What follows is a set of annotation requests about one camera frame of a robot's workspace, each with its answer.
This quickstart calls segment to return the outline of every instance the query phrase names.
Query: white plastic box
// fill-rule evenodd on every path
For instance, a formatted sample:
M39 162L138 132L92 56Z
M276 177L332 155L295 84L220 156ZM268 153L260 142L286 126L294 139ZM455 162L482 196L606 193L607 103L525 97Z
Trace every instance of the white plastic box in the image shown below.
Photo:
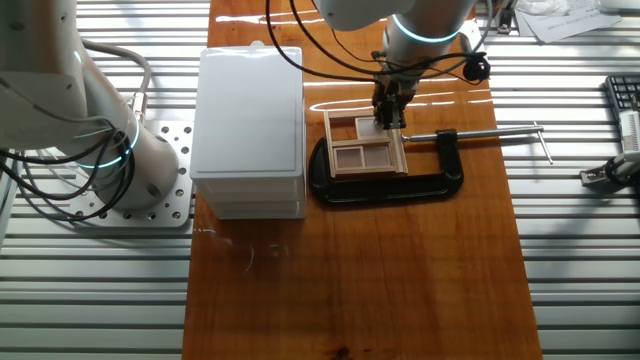
M202 52L190 174L219 219L306 216L304 110L302 72L274 47Z

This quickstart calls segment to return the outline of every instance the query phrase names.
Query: wooden frame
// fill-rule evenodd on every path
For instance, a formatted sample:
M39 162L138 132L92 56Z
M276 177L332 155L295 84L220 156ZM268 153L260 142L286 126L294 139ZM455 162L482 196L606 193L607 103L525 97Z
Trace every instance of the wooden frame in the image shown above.
M373 114L371 114L370 112L340 112L337 114L331 114L329 111L325 111L324 126L327 138L327 148L329 152L331 177L335 178L339 175L391 172L395 172L398 174L408 174L409 171L407 169L407 160L404 153L402 134L400 133L400 130L380 130L376 134L365 135L365 128L362 126L362 123L364 121L373 121L373 119ZM340 121L353 121L356 130L355 140L333 140L331 134L331 124ZM384 147L387 149L387 166L367 166L367 148L374 147ZM340 154L341 151L346 152L349 150L360 151L360 166L340 166L338 154Z

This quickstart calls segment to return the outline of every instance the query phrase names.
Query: black cable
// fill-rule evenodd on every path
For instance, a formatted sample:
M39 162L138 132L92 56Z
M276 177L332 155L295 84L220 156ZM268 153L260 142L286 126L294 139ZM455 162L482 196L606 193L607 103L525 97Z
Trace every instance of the black cable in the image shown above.
M315 45L315 47L318 50L320 50L323 54L325 54L329 59L333 60L334 62L346 67L347 69L350 69L350 70L353 70L353 71L357 71L357 72L359 72L361 74L373 75L373 76L401 74L401 73L404 73L404 72L407 72L407 71L411 71L411 70L428 69L432 64L435 64L435 63L437 63L439 61L446 60L446 59L452 59L452 58L467 58L468 59L468 58L480 56L482 54L482 53L474 53L474 54L452 53L452 54L445 54L445 55L442 55L442 56L438 56L438 57L432 58L432 59L427 59L427 60L422 61L422 62L420 62L418 64L410 65L410 66L407 66L407 67L401 67L401 68L398 68L398 69L383 70L383 71L372 71L372 70L368 70L368 69L363 69L363 68L351 65L351 64L349 64L349 63L347 63L345 61L342 61L341 59L339 59L336 56L334 56L333 54L331 54L322 45L320 45L320 43L313 37L313 35L311 35L309 30L307 30L307 28L304 26L304 23L302 22L302 19L300 19L300 15L298 14L298 11L296 9L295 0L289 0L289 5L291 6L291 12L293 13L293 17L296 19L296 22L298 23L298 26L300 27L300 30L302 30L302 32L305 34L305 36L309 39L309 41L311 41L311 43L313 43L313 45Z
M352 58L358 60L358 61L362 61L362 62L366 62L366 63L379 63L379 62L383 62L383 63L387 63L387 64L392 64L392 65L397 65L397 64L393 64L389 61L382 61L382 60L375 60L375 59L371 59L371 60L367 60L367 59L363 59L357 55L355 55L354 53L352 53L351 51L349 51L349 49L347 49L346 46L344 46L342 44L342 42L340 41L340 39L338 39L338 35L336 34L336 30L335 29L331 29L331 34L333 34L333 38L336 41L336 43L342 48L342 50L344 50L347 54L349 54Z
M14 154L5 150L0 150L0 155L2 156L6 156L8 158L14 159L14 160L18 160L18 161L22 161L22 162L27 162L27 163L31 163L31 164L38 164L38 165L62 165L62 164L68 164L70 162L74 162L76 160L80 160L88 155L91 155L94 151L98 150L101 146L104 146L104 144L109 144L110 141L110 137L109 136L105 136L102 138L102 140L100 140L99 142L97 142L95 145L93 145L92 147L90 147L89 149L81 152L78 155L73 155L70 157L66 157L63 159L58 159L58 160L43 160L43 159L39 159L39 158L32 158L32 157L27 157L27 156L22 156L22 155L18 155L18 154Z
M45 218L47 218L49 220L79 222L79 221L85 221L85 220L88 220L88 219L99 217L99 216L101 216L103 214L106 214L109 210L113 209L115 204L117 204L122 199L122 197L124 197L124 195L129 190L131 184L133 183L133 178L134 178L134 175L135 175L135 156L133 155L133 151L129 151L127 153L127 150L129 150L129 147L130 147L129 140L128 140L128 138L125 138L124 142L123 142L123 146L120 147L120 156L121 156L122 159L124 159L122 161L128 163L129 171L122 171L121 172L120 182L118 184L118 188L114 192L111 200L109 202L107 202L102 208L100 208L96 212L94 212L93 214L90 214L90 215L71 214L71 213L69 213L67 211L62 210L60 207L58 207L57 205L53 204L48 199L43 199L49 206L51 206L54 210L56 210L57 212L59 212L61 214L61 216L50 215L50 214L47 214L46 212L44 212L35 203L33 203L33 201L31 201L30 197L27 195L27 193L26 193L26 191L25 191L25 189L23 187L20 187L20 193L25 198L25 200L29 203L29 205L31 205L34 208L34 210L36 210L40 215L44 216ZM31 175L31 171L29 169L29 165L28 164L25 164L25 172L27 173L27 178L29 179L31 184L34 187L37 188L37 185L35 184L33 176Z
M382 85L382 83L377 79L361 78L361 77L354 77L354 76L342 76L342 75L325 74L325 73L321 73L321 72L318 72L318 71L307 69L304 66L301 66L301 65L297 64L290 57L288 57L287 54L285 54L285 52L280 47L280 44L278 44L278 40L276 39L276 36L273 33L273 28L271 27L271 0L265 0L265 4L266 4L265 15L266 15L266 21L267 21L267 29L269 31L269 37L271 38L271 41L273 42L273 46L276 48L276 50L278 51L280 56L282 56L291 66L293 66L296 69L298 69L300 71L303 71L303 72L305 72L307 74L318 76L318 77L322 77L322 78L326 78L326 79L357 81L357 82L370 82L370 83L376 83L376 84Z
M333 38L335 39L336 43L342 48L342 50L344 50L347 54L351 55L352 58L362 61L362 62L366 62L366 63L385 63L385 64L389 64L389 65L393 65L393 66L401 66L395 63L392 63L390 61L386 61L386 60L367 60L367 59L363 59L361 57L356 56L354 53L352 53L351 51L349 51L349 49L347 49L346 46L344 46L344 44L342 44L342 42L340 41L340 39L338 39L338 36L336 34L336 31L334 29L331 29L331 33L333 34ZM437 71L439 73L442 73L443 75L449 75L449 76L453 76L454 78L457 78L458 80L464 81L465 83L471 85L471 86L478 86L480 84L482 84L481 81L479 82L471 82L461 76L458 76L450 71L442 71L442 70L438 70L434 67L429 67L427 70L433 70L433 71Z
M469 80L467 80L467 79L463 78L462 76L456 75L456 74L454 74L454 73L452 73L452 72L450 72L450 71L438 70L438 69L433 68L433 67L430 67L430 68L429 68L429 70L437 71L437 72L439 72L439 73L442 73L443 75L449 75L449 76L452 76L452 77L454 77L454 78L456 78L456 79L458 79L458 80L464 81L465 83L467 83L467 84L469 84L469 85L471 85L471 86L478 86L478 85L482 84L482 81L478 81L478 82L475 82L475 83L474 83L474 82L471 82L471 81L469 81Z
M82 195L93 184L93 182L95 181L96 177L98 176L98 168L100 167L100 165L102 163L102 158L104 157L105 153L107 152L107 149L109 148L109 143L111 142L111 140L113 140L116 137L117 134L118 134L117 131L113 131L110 134L110 136L107 137L108 141L104 143L104 145L102 146L102 149L100 150L100 153L98 154L98 158L96 159L96 164L95 164L95 166L93 168L94 171L91 172L91 176L89 176L89 179L84 184L84 186L82 186L80 189L78 189L77 191L75 191L75 192L73 192L71 194L67 194L67 195L47 194L47 193L39 190L38 188L30 185L26 181L24 181L24 179L22 179L22 177L20 177L19 174L14 173L5 164L0 163L0 170L2 170L5 174L7 174L10 178L12 178L15 182L17 182L20 186L26 188L27 190L29 190L33 194L38 195L38 197L46 198L46 199L50 199L50 200L57 200L57 201L71 200L73 198L76 198L76 197Z

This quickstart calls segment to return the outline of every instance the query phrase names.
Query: wooden board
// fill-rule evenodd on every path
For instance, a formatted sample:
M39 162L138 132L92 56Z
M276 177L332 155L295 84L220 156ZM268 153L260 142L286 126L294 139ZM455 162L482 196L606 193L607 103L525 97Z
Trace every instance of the wooden board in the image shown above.
M310 68L350 74L312 48L287 4L272 9L282 44L302 47ZM297 5L347 59L311 2ZM268 44L262 14L264 0L213 1L209 46ZM338 36L367 57L384 25ZM372 85L305 82L310 154L324 135L316 110L367 107ZM496 127L487 85L451 77L422 83L407 122L407 135ZM406 149L411 175L437 170L433 146ZM463 142L461 158L465 184L439 203L344 211L309 198L304 221L222 222L198 196L183 358L541 359L499 142Z

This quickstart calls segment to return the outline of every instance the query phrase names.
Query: keyboard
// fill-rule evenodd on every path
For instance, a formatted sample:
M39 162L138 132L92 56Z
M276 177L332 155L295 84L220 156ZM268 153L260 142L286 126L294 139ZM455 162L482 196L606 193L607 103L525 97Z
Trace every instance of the keyboard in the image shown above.
M605 81L605 86L614 115L619 119L620 113L625 110L631 110L634 95L640 93L640 74L609 76Z

